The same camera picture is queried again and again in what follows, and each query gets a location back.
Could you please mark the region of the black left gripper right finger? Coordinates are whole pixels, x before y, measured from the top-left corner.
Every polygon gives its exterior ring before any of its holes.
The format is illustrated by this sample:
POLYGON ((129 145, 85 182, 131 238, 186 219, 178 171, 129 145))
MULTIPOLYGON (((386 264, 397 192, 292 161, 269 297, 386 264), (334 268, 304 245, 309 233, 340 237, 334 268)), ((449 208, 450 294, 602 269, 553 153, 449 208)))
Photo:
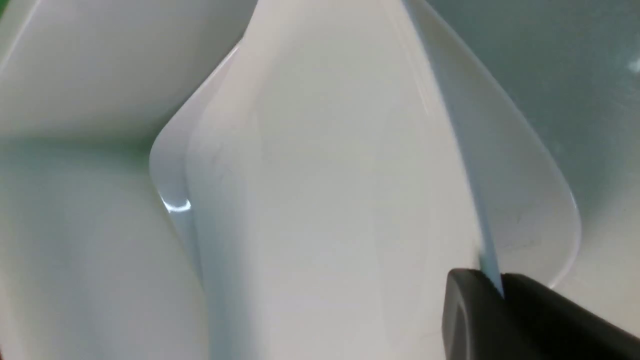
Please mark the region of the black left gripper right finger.
POLYGON ((546 360, 638 360, 640 340, 532 278, 502 275, 516 325, 546 360))

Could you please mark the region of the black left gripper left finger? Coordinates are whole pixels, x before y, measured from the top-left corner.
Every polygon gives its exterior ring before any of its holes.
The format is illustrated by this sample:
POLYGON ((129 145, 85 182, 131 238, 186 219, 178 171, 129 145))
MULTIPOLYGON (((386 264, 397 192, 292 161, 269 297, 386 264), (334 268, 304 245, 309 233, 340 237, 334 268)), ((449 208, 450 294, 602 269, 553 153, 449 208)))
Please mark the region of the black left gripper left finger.
POLYGON ((442 342, 446 360, 543 358, 493 282, 477 269, 455 268, 446 276, 442 342))

